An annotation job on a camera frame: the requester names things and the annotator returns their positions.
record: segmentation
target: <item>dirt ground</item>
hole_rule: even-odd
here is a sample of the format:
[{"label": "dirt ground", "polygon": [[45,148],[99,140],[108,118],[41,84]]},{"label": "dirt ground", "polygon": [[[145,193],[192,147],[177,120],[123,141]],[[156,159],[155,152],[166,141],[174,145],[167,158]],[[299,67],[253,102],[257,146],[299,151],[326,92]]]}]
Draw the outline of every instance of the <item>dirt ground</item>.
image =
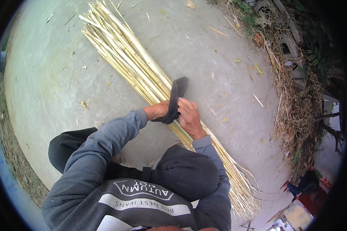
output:
[{"label": "dirt ground", "polygon": [[21,147],[14,135],[13,126],[10,122],[8,107],[4,94],[4,77],[0,74],[0,139],[4,150],[6,162],[12,168],[12,174],[17,179],[21,188],[27,192],[30,199],[41,208],[42,202],[49,190],[33,171]]}]

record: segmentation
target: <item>cuff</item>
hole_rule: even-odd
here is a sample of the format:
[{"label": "cuff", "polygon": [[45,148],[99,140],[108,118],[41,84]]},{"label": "cuff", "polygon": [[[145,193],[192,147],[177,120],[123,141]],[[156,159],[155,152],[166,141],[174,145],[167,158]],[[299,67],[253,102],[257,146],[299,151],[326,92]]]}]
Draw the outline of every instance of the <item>cuff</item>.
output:
[{"label": "cuff", "polygon": [[134,112],[138,115],[138,118],[140,120],[139,129],[142,129],[143,127],[147,125],[147,122],[148,122],[147,114],[144,112],[143,109],[134,110]]},{"label": "cuff", "polygon": [[200,147],[205,147],[208,145],[212,145],[212,141],[211,141],[211,136],[210,135],[206,135],[203,138],[200,138],[199,140],[193,141],[192,143],[193,148],[200,148]]}]

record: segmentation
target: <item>sleeve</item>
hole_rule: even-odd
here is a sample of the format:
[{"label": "sleeve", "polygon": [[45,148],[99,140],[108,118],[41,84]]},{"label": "sleeve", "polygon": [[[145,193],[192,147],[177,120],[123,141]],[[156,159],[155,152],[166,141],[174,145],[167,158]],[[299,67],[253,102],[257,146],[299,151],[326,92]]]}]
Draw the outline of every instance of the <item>sleeve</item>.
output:
[{"label": "sleeve", "polygon": [[215,192],[199,200],[194,210],[198,229],[207,227],[217,228],[220,231],[231,230],[231,202],[229,199],[230,183],[222,160],[212,146],[211,136],[207,135],[199,140],[193,141],[196,152],[207,156],[216,165],[220,182]]},{"label": "sleeve", "polygon": [[102,184],[112,156],[147,124],[142,110],[106,123],[68,159],[63,176],[53,185],[42,204],[42,215],[50,229],[60,225],[69,214],[97,187]]}]

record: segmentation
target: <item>black cloth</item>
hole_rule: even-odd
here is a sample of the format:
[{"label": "black cloth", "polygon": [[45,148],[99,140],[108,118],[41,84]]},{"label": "black cloth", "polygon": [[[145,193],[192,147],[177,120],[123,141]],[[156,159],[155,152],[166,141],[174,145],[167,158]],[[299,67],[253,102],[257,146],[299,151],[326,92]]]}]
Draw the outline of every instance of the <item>black cloth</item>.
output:
[{"label": "black cloth", "polygon": [[173,81],[167,115],[165,117],[154,119],[152,120],[153,122],[170,124],[179,117],[180,113],[177,112],[177,109],[179,108],[177,101],[179,100],[179,97],[184,97],[188,88],[188,82],[189,79],[186,76]]},{"label": "black cloth", "polygon": [[[49,160],[61,173],[71,154],[96,132],[95,127],[63,132],[49,145]],[[161,185],[187,201],[196,201],[211,195],[219,183],[219,173],[215,164],[206,156],[178,145],[168,148],[155,170],[144,168],[140,171],[111,162],[104,180],[132,178]]]}]

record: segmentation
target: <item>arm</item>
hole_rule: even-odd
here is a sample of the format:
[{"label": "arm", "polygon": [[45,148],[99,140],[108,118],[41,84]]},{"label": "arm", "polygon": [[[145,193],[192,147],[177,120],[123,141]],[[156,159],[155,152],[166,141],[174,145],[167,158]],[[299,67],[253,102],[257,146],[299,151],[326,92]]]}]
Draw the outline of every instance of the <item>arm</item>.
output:
[{"label": "arm", "polygon": [[132,111],[125,117],[111,120],[87,138],[69,157],[63,176],[53,185],[42,204],[42,215],[50,229],[59,226],[102,184],[112,156],[135,138],[148,120],[164,116],[164,110],[167,113],[168,102],[165,101]]},{"label": "arm", "polygon": [[195,208],[195,217],[199,229],[213,227],[222,230],[231,229],[231,202],[229,199],[230,183],[222,160],[212,146],[210,135],[200,124],[198,106],[186,99],[179,98],[180,126],[193,137],[193,148],[207,156],[219,171],[220,182],[215,192],[199,200]]}]

